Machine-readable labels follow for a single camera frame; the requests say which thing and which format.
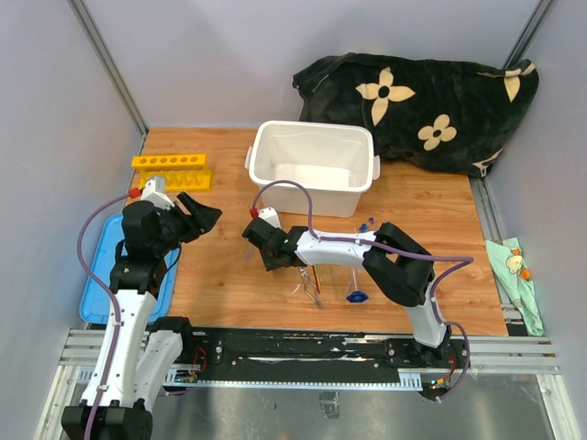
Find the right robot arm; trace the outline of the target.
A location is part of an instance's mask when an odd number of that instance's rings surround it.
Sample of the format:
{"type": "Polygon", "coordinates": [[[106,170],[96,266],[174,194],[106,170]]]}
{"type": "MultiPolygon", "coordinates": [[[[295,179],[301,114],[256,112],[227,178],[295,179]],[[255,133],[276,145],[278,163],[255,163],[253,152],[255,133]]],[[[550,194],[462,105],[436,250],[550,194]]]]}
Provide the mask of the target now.
{"type": "Polygon", "coordinates": [[[417,359],[434,367],[447,358],[451,331],[432,301],[432,256],[398,226],[387,222],[376,231],[355,234],[301,225],[284,231],[258,216],[242,236],[260,252],[267,271],[316,265],[365,270],[386,298],[405,308],[417,359]]]}

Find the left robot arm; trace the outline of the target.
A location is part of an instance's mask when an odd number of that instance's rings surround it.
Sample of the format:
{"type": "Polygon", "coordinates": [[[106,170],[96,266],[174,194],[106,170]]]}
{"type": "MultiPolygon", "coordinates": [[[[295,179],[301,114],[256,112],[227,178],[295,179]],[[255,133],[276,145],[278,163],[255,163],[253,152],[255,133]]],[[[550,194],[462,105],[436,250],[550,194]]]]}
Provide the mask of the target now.
{"type": "Polygon", "coordinates": [[[140,193],[122,211],[123,239],[116,246],[104,341],[80,402],[67,406],[61,427],[71,439],[149,439],[152,408],[171,365],[196,351],[185,317],[158,319],[147,328],[168,272],[166,256],[210,232],[221,210],[181,192],[140,193]]]}

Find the clear test tube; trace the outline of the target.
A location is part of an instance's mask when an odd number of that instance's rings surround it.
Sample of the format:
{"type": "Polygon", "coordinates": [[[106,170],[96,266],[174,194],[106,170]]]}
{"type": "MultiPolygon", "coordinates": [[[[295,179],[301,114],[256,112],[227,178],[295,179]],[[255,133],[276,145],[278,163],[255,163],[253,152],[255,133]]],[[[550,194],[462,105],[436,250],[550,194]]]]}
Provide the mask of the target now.
{"type": "Polygon", "coordinates": [[[256,252],[257,252],[257,249],[253,245],[248,245],[248,250],[247,250],[245,258],[243,260],[245,265],[248,264],[248,262],[255,255],[256,252]]]}

